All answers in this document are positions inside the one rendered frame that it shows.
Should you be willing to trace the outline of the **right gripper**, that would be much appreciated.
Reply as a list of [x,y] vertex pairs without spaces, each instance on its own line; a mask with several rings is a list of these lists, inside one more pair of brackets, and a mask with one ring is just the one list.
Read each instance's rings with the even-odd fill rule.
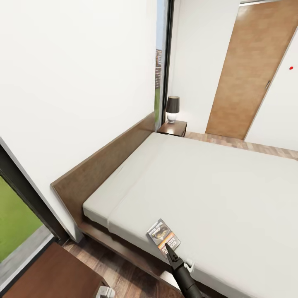
[[172,268],[172,274],[174,279],[176,280],[183,296],[188,291],[192,285],[196,285],[188,270],[184,267],[184,261],[182,258],[178,257],[178,255],[174,252],[174,250],[170,247],[168,243],[165,243],[165,246],[168,250],[167,258],[170,262]]

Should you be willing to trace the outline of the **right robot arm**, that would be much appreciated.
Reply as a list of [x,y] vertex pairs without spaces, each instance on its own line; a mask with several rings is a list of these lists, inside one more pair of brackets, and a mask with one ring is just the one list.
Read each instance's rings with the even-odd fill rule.
[[191,274],[194,272],[195,261],[187,258],[186,264],[184,264],[182,258],[178,257],[168,243],[165,243],[165,246],[168,250],[166,255],[172,268],[173,277],[176,280],[183,296],[185,298],[207,298],[204,293],[200,293],[191,277]]

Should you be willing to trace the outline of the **hardback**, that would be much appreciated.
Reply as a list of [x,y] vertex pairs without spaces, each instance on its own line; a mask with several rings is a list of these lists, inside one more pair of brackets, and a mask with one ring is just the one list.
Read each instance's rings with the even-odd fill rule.
[[166,260],[166,254],[168,253],[168,250],[165,246],[165,243],[168,243],[173,250],[175,250],[181,244],[181,241],[166,225],[162,218],[160,218],[150,229],[148,229],[147,233],[150,235]]

